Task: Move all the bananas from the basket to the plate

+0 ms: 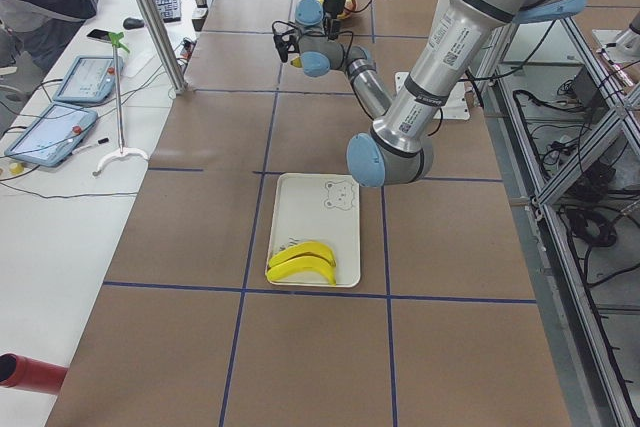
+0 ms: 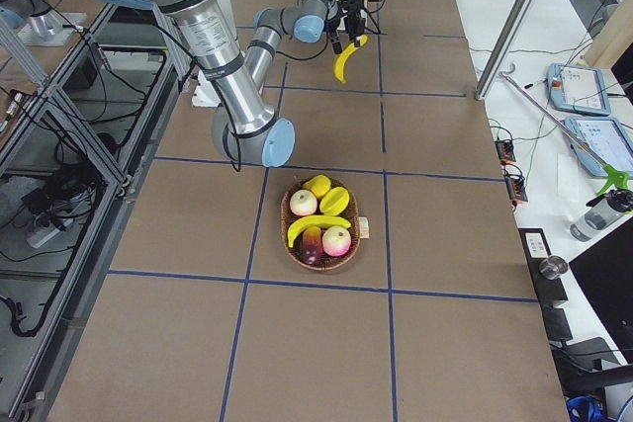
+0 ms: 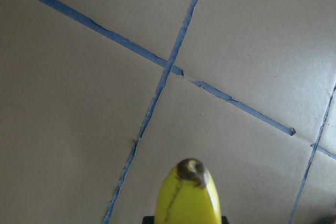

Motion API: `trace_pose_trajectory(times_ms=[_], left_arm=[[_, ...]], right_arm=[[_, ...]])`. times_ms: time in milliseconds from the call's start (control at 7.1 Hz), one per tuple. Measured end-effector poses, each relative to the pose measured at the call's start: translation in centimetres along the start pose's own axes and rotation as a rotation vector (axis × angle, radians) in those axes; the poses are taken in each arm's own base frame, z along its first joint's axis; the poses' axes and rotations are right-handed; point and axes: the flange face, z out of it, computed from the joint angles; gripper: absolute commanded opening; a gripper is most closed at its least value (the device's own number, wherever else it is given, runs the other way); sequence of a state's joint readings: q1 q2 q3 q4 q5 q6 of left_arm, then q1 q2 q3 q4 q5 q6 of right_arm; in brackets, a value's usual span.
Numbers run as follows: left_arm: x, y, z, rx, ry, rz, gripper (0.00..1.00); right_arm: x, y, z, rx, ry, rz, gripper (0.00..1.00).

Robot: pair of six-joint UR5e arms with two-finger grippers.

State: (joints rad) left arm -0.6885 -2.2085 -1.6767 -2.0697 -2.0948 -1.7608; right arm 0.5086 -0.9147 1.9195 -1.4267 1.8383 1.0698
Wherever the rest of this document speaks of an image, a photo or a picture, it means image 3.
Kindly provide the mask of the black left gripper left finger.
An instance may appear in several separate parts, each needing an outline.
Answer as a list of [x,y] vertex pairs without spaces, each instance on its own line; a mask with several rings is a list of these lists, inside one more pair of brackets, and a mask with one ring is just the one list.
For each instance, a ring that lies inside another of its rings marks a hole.
[[142,219],[142,224],[154,224],[154,216],[144,216]]

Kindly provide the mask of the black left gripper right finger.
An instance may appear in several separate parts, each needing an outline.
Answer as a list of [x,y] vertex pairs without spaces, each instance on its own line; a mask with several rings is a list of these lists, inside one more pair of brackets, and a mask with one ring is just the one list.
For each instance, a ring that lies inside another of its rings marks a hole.
[[228,224],[228,220],[225,216],[222,216],[222,224]]

